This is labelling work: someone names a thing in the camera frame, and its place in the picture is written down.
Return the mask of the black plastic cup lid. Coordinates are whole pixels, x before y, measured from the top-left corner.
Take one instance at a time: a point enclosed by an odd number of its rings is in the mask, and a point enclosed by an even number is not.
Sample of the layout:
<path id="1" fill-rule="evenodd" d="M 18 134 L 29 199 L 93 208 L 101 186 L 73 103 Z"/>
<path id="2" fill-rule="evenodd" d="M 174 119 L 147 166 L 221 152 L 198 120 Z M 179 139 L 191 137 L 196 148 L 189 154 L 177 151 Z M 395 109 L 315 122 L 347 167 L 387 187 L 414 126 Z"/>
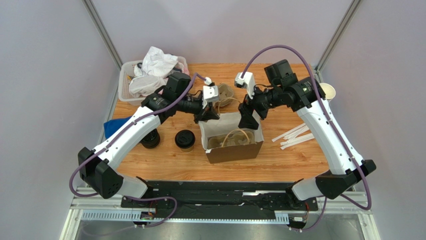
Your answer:
<path id="1" fill-rule="evenodd" d="M 188 149 L 194 146 L 196 141 L 195 134 L 188 130 L 184 129 L 179 131 L 174 138 L 175 144 L 181 149 Z"/>

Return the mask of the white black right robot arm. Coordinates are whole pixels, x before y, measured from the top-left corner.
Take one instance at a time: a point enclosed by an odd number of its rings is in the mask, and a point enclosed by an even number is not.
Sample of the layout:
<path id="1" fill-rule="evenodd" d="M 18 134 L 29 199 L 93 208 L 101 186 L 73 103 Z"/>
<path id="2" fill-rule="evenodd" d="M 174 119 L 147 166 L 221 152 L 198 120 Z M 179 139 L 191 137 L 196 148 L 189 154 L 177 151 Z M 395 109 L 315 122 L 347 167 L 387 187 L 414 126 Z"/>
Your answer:
<path id="1" fill-rule="evenodd" d="M 247 91 L 238 106 L 241 114 L 238 127 L 257 130 L 260 124 L 254 118 L 254 113 L 264 120 L 270 109 L 287 106 L 307 125 L 329 166 L 328 171 L 299 180 L 288 187 L 286 193 L 291 200 L 299 202 L 318 196 L 335 199 L 360 182 L 362 176 L 376 170 L 373 160 L 364 159 L 343 133 L 336 133 L 340 126 L 335 122 L 318 82 L 312 82 L 308 77 L 298 80 L 285 59 L 266 67 L 264 71 L 270 83 L 264 90 L 256 86 L 251 72 L 239 72 L 235 77 L 234 85 Z"/>

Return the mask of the brown paper coffee cup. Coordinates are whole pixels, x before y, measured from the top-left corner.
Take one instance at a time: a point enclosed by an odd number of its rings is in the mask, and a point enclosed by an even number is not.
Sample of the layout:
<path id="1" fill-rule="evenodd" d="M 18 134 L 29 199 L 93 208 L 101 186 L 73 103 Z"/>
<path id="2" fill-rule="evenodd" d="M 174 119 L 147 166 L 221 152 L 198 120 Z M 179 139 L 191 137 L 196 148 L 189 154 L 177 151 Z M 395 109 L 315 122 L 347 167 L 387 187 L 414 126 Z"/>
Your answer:
<path id="1" fill-rule="evenodd" d="M 184 153 L 190 153 L 190 152 L 193 151 L 193 149 L 194 149 L 194 146 L 192 145 L 192 146 L 187 147 L 187 148 L 181 148 L 180 150 Z"/>

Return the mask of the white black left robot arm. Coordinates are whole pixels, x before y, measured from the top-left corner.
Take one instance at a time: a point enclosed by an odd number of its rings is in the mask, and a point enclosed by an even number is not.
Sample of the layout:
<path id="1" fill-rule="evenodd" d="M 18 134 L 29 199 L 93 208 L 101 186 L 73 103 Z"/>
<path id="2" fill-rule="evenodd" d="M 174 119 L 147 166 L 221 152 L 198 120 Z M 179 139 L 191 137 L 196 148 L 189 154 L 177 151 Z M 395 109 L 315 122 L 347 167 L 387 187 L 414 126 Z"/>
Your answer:
<path id="1" fill-rule="evenodd" d="M 84 147 L 79 151 L 79 166 L 71 176 L 79 175 L 95 191 L 93 196 L 141 198 L 149 189 L 147 183 L 117 172 L 125 156 L 176 112 L 192 114 L 195 123 L 219 119 L 213 108 L 219 99 L 218 87 L 210 78 L 198 73 L 172 73 L 166 85 L 145 97 L 119 130 L 93 149 Z"/>

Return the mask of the brown paper bag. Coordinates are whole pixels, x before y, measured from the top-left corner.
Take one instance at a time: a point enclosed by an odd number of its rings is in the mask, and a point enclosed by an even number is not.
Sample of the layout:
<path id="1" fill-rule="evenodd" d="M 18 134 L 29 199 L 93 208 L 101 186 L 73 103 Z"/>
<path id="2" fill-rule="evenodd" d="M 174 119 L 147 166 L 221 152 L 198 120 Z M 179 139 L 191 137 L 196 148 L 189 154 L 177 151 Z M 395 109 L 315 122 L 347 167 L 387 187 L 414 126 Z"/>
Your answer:
<path id="1" fill-rule="evenodd" d="M 222 113 L 218 120 L 200 121 L 201 144 L 210 164 L 255 159 L 264 143 L 262 126 L 239 128 L 238 112 Z"/>

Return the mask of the single cardboard cup carrier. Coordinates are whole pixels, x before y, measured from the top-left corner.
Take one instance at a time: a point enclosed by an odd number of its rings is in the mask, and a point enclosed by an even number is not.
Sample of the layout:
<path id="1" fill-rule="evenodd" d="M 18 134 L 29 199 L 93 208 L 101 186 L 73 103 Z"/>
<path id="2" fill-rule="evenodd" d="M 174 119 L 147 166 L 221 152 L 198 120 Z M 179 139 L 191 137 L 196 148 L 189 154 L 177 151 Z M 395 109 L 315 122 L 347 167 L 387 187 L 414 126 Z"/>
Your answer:
<path id="1" fill-rule="evenodd" d="M 207 141 L 208 149 L 225 148 L 231 146 L 241 146 L 254 144 L 255 135 L 252 131 L 235 131 L 227 134 L 212 136 Z"/>

